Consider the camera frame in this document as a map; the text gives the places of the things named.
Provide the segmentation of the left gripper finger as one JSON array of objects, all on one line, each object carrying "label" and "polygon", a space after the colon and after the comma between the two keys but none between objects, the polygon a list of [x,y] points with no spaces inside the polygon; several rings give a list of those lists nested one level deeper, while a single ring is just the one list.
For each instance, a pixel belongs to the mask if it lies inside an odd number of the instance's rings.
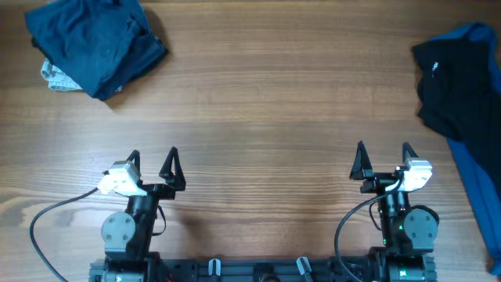
[{"label": "left gripper finger", "polygon": [[178,149],[172,147],[160,169],[159,176],[175,191],[186,189],[186,179],[179,160]]},{"label": "left gripper finger", "polygon": [[138,172],[140,171],[141,161],[140,161],[140,152],[138,150],[133,150],[131,152],[131,154],[128,156],[128,158],[126,159],[126,161],[132,162],[134,164],[135,168],[137,169],[137,171]]}]

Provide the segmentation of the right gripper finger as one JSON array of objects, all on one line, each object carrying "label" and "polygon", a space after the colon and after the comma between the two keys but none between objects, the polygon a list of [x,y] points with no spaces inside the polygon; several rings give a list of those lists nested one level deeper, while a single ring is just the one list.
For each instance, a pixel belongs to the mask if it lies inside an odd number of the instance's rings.
[{"label": "right gripper finger", "polygon": [[373,167],[363,141],[359,141],[349,179],[366,180],[371,177],[373,177]]},{"label": "right gripper finger", "polygon": [[418,155],[408,142],[404,142],[402,144],[402,162],[406,163],[410,158],[417,158]]}]

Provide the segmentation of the black polo shirt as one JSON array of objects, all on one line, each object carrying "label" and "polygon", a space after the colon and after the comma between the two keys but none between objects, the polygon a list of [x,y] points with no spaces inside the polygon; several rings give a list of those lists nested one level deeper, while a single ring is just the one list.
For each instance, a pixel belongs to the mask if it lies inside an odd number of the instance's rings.
[{"label": "black polo shirt", "polygon": [[462,142],[500,189],[500,95],[492,87],[485,42],[442,39],[412,47],[421,77],[417,115],[433,131]]}]

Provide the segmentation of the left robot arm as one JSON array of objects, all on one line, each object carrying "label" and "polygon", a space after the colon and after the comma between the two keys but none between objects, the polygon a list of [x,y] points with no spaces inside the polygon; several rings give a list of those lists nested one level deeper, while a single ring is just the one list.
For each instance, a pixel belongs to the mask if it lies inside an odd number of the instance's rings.
[{"label": "left robot arm", "polygon": [[178,149],[172,147],[160,169],[163,183],[145,184],[141,180],[140,152],[133,151],[124,161],[116,161],[104,172],[98,184],[102,193],[115,192],[128,199],[123,212],[108,216],[101,227],[105,260],[89,270],[90,281],[169,281],[171,274],[160,254],[150,251],[157,216],[165,217],[161,200],[173,200],[186,189]]}]

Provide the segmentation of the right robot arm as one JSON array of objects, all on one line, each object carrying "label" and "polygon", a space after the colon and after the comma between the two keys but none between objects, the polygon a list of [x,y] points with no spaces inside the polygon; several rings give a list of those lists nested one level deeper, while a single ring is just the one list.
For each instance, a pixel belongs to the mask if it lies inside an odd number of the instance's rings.
[{"label": "right robot arm", "polygon": [[361,193],[373,193],[380,217],[383,245],[371,247],[355,275],[363,281],[435,281],[434,250],[438,214],[409,202],[409,194],[424,188],[432,176],[429,160],[402,144],[402,164],[393,172],[375,172],[366,147],[358,142],[350,179],[362,182]]}]

